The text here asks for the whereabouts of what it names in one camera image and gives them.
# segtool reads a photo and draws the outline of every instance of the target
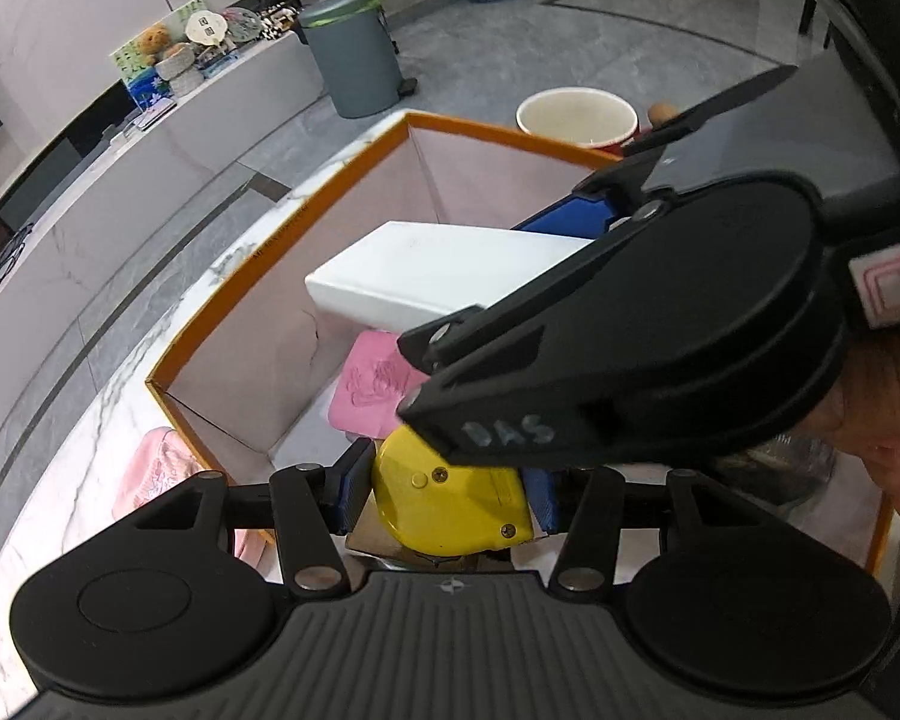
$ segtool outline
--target pink towel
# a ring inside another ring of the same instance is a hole
[[[328,418],[337,430],[385,439],[400,426],[396,407],[429,377],[403,358],[396,340],[380,330],[357,336],[330,402]]]
[[[178,432],[168,427],[154,428],[144,436],[124,471],[113,504],[113,518],[126,517],[201,470]],[[234,553],[243,562],[256,566],[264,547],[266,543],[256,531],[234,532]]]

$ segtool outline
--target black cable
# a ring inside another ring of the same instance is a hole
[[[23,254],[26,236],[31,234],[32,229],[34,229],[33,223],[25,224],[7,242],[4,250],[0,252],[0,285],[7,277],[7,274],[12,271],[13,266],[17,264],[20,255]]]

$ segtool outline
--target teddy bear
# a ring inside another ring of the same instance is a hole
[[[170,37],[168,30],[162,23],[155,23],[148,26],[137,37],[137,49],[146,58],[146,64],[154,65],[157,57],[162,50],[170,45],[173,39]]]

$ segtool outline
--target floor tile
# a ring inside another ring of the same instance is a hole
[[[53,351],[50,351],[47,359],[10,410],[10,414],[7,415],[7,419],[0,428],[0,477],[5,473],[7,460],[11,459],[12,454],[15,455],[17,451],[15,447],[21,437],[25,437],[25,434],[32,429],[31,423],[39,417],[41,410],[53,402],[53,390],[67,374],[68,368],[77,359],[82,348],[83,336],[79,333],[77,324],[74,323],[64,333],[63,338],[60,338]]]
[[[660,29],[587,84],[621,95],[643,114],[660,100],[689,108],[774,66],[731,47]]]
[[[620,17],[650,20],[730,43],[778,62],[799,62],[820,50],[826,18],[813,34],[797,34],[803,0],[558,0]]]
[[[0,550],[43,472],[74,424],[97,395],[90,367],[84,362],[70,377],[29,437],[7,478],[0,485]],[[60,501],[61,507],[72,501]]]
[[[250,148],[240,163],[292,187],[383,116],[342,119],[323,97]]]

